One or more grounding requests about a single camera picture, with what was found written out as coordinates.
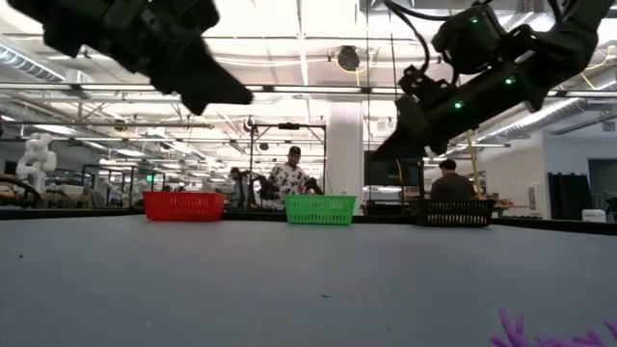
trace ceiling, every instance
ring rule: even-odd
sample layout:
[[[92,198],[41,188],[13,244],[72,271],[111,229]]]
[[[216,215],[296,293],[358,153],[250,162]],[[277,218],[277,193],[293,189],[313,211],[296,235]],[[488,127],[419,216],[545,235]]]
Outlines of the ceiling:
[[[391,20],[388,12],[374,11],[369,16],[360,11],[359,0],[227,0],[218,1],[221,14],[220,23],[204,33],[218,62],[240,81],[247,85],[292,85],[292,86],[338,86],[358,87],[372,86],[392,88],[400,78],[402,70],[409,64],[421,62],[423,53],[413,37],[413,33],[396,17]],[[438,2],[415,1],[419,9],[446,13],[445,5],[435,7]],[[470,1],[452,1],[452,8],[467,6]],[[515,13],[517,2],[513,0],[496,0],[494,2],[500,22],[507,26],[529,23],[537,30],[546,30],[551,24],[551,16],[545,13]],[[593,79],[596,75],[612,70],[614,66],[610,32],[613,19],[606,19],[600,30],[601,44],[585,76],[578,76],[565,83],[563,89],[584,89],[584,78]],[[427,39],[435,34],[439,22],[414,19],[420,33]],[[67,76],[72,71],[81,71],[89,76],[90,81],[108,84],[147,83],[141,75],[131,74],[112,60],[84,48],[84,54],[76,59],[69,59],[46,47],[41,41],[41,27],[37,22],[16,13],[6,3],[0,1],[0,32],[3,38],[0,44],[18,51],[20,54],[36,61],[46,69],[60,76]],[[361,72],[344,71],[333,57],[342,45],[353,45],[361,57]],[[444,64],[433,64],[428,73],[437,79],[449,79],[451,69]],[[0,78],[6,81],[40,82],[6,64],[0,65]],[[83,122],[102,122],[126,120],[142,122],[149,125],[163,123],[210,124],[204,127],[164,127],[156,131],[152,126],[131,127],[117,131],[111,127],[76,128],[75,134],[105,137],[141,138],[149,133],[167,138],[184,139],[184,144],[175,150],[161,148],[154,142],[130,144],[130,149],[154,155],[159,159],[177,159],[185,154],[186,159],[207,157],[210,160],[223,161],[226,166],[217,170],[228,171],[229,166],[248,167],[249,134],[243,129],[243,122],[251,116],[258,123],[278,124],[281,122],[299,122],[306,124],[325,124],[330,104],[338,99],[310,93],[271,94],[257,93],[255,103],[249,106],[210,105],[202,117],[191,115],[177,103],[166,102],[165,98],[152,93],[125,93],[122,95],[107,93],[104,96],[127,97],[141,100],[127,102],[83,102],[62,93],[19,93],[18,106],[32,106],[35,100],[39,105],[28,109],[37,110],[37,116],[27,118],[11,113],[17,120],[58,120]],[[4,103],[14,100],[15,93],[6,93]],[[365,94],[345,99],[355,102],[362,108],[365,124],[364,139],[378,144],[392,131],[395,125],[396,110],[387,99],[373,99],[370,102]],[[257,164],[263,172],[273,165],[274,159],[283,160],[288,144],[293,141],[303,148],[305,160],[303,167],[315,175],[321,174],[323,146],[321,130],[311,132],[279,130],[276,126],[268,130],[261,140],[269,143],[267,150],[255,147],[257,157],[263,158]],[[232,147],[229,140],[239,140],[239,147]],[[117,142],[96,141],[95,147],[101,154],[109,155],[104,148],[118,149],[129,147]],[[452,155],[465,155],[464,151]],[[131,158],[117,151],[112,157]]]

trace white pillar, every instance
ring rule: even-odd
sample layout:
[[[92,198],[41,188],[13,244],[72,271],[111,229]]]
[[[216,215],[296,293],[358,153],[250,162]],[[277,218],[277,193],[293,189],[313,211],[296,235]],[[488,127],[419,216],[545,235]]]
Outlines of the white pillar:
[[[326,132],[325,193],[356,196],[355,214],[361,214],[362,204],[363,124],[360,103],[331,104]]]

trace table surface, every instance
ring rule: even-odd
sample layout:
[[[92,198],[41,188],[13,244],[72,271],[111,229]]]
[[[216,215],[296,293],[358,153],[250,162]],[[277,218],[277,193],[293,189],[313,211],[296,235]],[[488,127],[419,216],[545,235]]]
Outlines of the table surface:
[[[513,227],[4,221],[0,345],[488,346],[500,308],[572,336],[617,318],[615,264]]]

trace white shirt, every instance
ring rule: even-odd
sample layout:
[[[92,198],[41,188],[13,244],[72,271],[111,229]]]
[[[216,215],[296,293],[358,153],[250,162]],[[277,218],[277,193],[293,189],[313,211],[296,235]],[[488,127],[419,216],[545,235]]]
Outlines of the white shirt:
[[[309,176],[298,166],[292,168],[287,163],[278,164],[270,173],[270,180],[279,187],[279,200],[287,194],[299,195],[309,180]]]

